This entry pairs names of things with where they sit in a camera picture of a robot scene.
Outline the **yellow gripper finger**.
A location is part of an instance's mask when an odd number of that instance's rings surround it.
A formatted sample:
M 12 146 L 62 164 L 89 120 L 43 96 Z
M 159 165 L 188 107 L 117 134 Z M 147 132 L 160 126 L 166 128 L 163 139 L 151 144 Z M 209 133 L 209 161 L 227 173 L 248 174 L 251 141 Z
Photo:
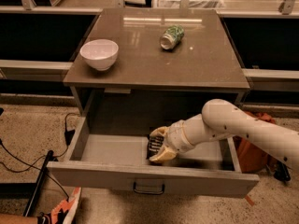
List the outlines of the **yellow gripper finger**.
M 156 136 L 166 137 L 168 130 L 169 130 L 169 128 L 167 126 L 162 126 L 162 127 L 159 127 L 159 128 L 156 128 L 155 130 L 153 130 L 149 134 L 149 136 L 150 137 L 156 137 Z
M 171 161 L 177 156 L 177 152 L 171 147 L 162 146 L 157 154 L 151 156 L 149 160 L 154 163 Z

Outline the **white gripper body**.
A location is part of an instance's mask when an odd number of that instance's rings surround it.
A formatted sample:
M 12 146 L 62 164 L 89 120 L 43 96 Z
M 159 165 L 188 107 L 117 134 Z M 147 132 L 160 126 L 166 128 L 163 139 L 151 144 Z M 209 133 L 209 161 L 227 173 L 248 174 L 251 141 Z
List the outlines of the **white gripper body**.
M 162 136 L 164 137 L 163 151 L 178 154 L 191 150 L 191 143 L 184 132 L 183 120 L 175 122 L 169 127 L 163 127 Z

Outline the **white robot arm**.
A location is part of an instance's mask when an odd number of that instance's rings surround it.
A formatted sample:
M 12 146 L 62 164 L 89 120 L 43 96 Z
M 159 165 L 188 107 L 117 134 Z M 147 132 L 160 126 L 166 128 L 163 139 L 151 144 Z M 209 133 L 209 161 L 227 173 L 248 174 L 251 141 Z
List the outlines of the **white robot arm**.
M 151 132 L 150 138 L 162 138 L 163 141 L 149 160 L 155 163 L 170 161 L 199 144 L 234 135 L 250 141 L 286 166 L 299 168 L 297 131 L 254 118 L 222 99 L 206 102 L 201 113 L 194 117 Z

